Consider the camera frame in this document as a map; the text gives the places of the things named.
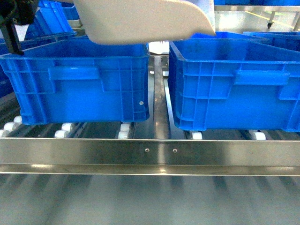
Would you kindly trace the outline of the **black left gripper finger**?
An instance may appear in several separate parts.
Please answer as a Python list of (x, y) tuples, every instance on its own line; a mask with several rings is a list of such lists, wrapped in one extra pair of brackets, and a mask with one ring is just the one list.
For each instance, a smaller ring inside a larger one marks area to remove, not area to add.
[(2, 0), (0, 2), (0, 30), (10, 53), (23, 55), (16, 25), (34, 23), (38, 0)]

